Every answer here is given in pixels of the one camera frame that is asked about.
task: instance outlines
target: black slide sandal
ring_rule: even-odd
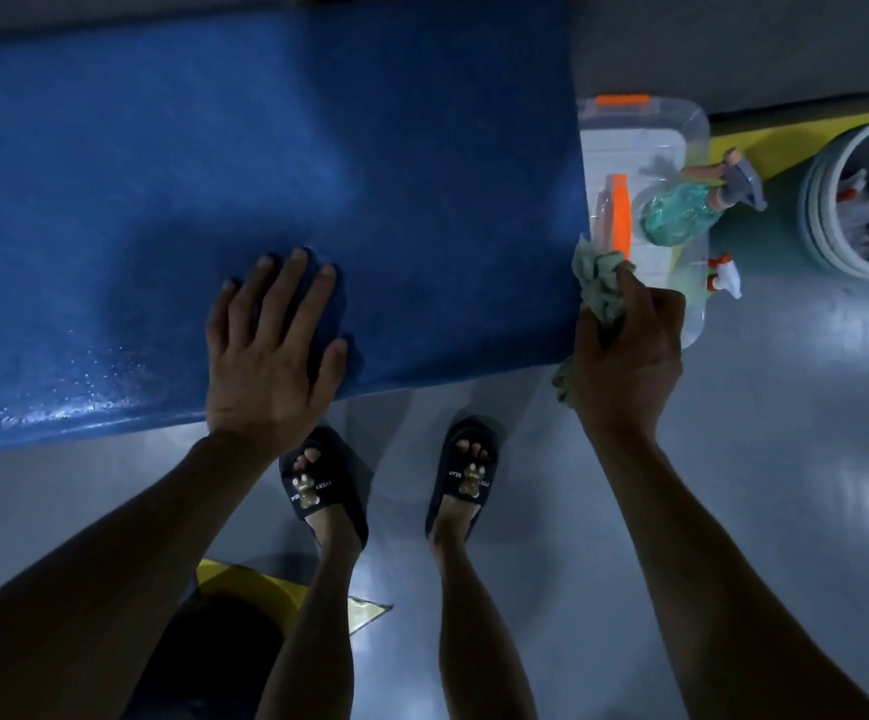
[[[488,461],[481,461],[470,452],[460,452],[457,449],[459,440],[467,440],[471,445],[475,443],[481,445],[487,450]],[[434,519],[441,510],[441,498],[445,495],[481,506],[471,519],[468,536],[471,534],[491,494],[491,485],[494,483],[495,472],[498,469],[499,449],[498,437],[495,433],[473,416],[460,421],[448,430],[441,447],[441,461],[434,481],[434,493],[428,506],[425,536],[430,536]]]
[[[321,457],[309,463],[300,474],[295,472],[297,459],[311,447],[320,452]],[[304,444],[281,458],[279,467],[284,491],[299,520],[331,505],[340,505],[355,526],[361,547],[368,544],[368,521],[364,516],[364,508],[357,497],[351,471],[341,457],[337,436],[331,429],[315,427]]]

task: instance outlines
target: hand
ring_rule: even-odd
[[[314,386],[308,384],[311,339],[337,278],[332,265],[314,278],[281,339],[284,314],[307,265],[308,253],[298,247],[265,294],[275,262],[262,257],[242,288],[232,281],[224,284],[206,326],[211,360],[208,427],[212,434],[248,439],[271,462],[305,440],[331,406],[347,364],[348,343],[338,338],[325,350]],[[255,333],[252,313],[258,301]]]
[[[577,319],[569,375],[574,410],[592,440],[618,429],[653,440],[681,376],[685,300],[675,290],[645,288],[626,268],[617,273],[626,313],[620,336],[604,349],[594,314],[583,308]]]

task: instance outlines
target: blue mat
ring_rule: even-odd
[[[0,42],[0,447],[203,418],[260,253],[342,272],[343,396],[571,347],[561,0],[356,0]]]

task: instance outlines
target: green rag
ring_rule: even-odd
[[[624,254],[610,252],[598,255],[591,241],[583,235],[578,238],[571,259],[571,270],[581,285],[581,300],[595,314],[602,326],[609,326],[624,315],[624,303],[618,287],[615,267],[624,262]],[[558,368],[551,384],[557,390],[557,400],[572,406],[568,374],[571,356]]]

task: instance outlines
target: transparent plastic container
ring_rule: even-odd
[[[591,237],[611,249],[605,227],[607,180],[627,174],[631,196],[631,261],[652,288],[679,290],[687,301],[681,346],[701,335],[708,299],[708,232],[681,247],[658,247],[644,237],[640,215],[659,192],[680,183],[682,167],[709,164],[708,117],[696,104],[649,95],[599,95],[577,102],[584,178],[591,212]]]

